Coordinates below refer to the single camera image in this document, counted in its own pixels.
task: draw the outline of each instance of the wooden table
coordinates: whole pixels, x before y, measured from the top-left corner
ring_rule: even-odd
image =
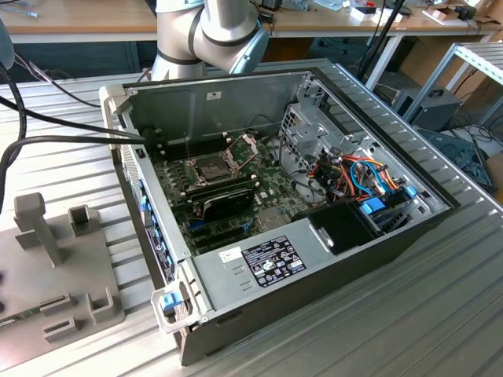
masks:
[[[14,43],[110,42],[156,40],[156,18],[144,0],[30,0],[39,18],[0,11]],[[359,22],[347,9],[333,12],[313,4],[307,12],[279,9],[272,37],[370,36],[376,25]],[[412,17],[393,26],[366,86],[373,89],[393,52],[406,35],[482,35],[490,41],[501,25],[444,27],[415,9]]]

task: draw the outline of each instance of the aluminum workbench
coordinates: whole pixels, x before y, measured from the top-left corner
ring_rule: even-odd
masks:
[[[503,367],[503,209],[432,151],[417,133],[327,60],[262,64],[259,70],[317,66],[462,204],[398,260],[189,367],[180,367],[170,335],[157,329],[153,289],[119,190],[107,146],[29,145],[10,168],[7,195],[40,191],[50,215],[88,203],[101,216],[127,316],[106,331],[8,370],[4,375],[358,376],[501,375]],[[137,75],[65,82],[97,102],[97,89]],[[26,84],[28,108],[90,124],[98,109],[45,83]],[[2,96],[11,97],[5,87]],[[1,141],[17,134],[17,115],[2,110]],[[344,126],[351,129],[353,120]],[[88,134],[29,121],[28,135]],[[21,184],[18,179],[24,176]],[[14,226],[12,202],[0,216]]]

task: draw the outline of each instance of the blue clip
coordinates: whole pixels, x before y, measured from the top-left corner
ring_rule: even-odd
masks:
[[[147,199],[147,196],[142,196],[141,197],[140,210],[146,210],[147,209],[148,201],[149,200]]]
[[[169,310],[175,306],[180,305],[183,302],[182,293],[180,291],[175,291],[167,293],[161,298],[159,298],[159,304],[162,310]]]
[[[382,210],[386,206],[379,198],[368,199],[362,204],[362,209],[366,214],[373,214],[377,210]]]
[[[416,191],[416,189],[415,189],[414,187],[412,187],[412,186],[407,186],[407,187],[406,187],[406,192],[407,192],[407,194],[408,194],[411,198],[413,198],[414,196],[416,196],[416,195],[417,195],[417,191]]]

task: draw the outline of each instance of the open computer chassis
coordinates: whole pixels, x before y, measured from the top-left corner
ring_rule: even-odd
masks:
[[[106,96],[123,128],[149,139],[113,155],[158,290],[155,313],[182,365],[391,262],[459,207],[317,68],[131,84]],[[361,129],[345,129],[334,107]],[[290,257],[303,262],[288,265],[288,278],[252,274],[250,245],[281,247],[307,229],[292,241]],[[238,268],[253,279],[236,294],[226,273]]]

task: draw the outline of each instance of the warning label sticker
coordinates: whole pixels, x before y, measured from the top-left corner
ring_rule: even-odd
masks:
[[[242,251],[260,287],[269,287],[306,269],[286,236]]]

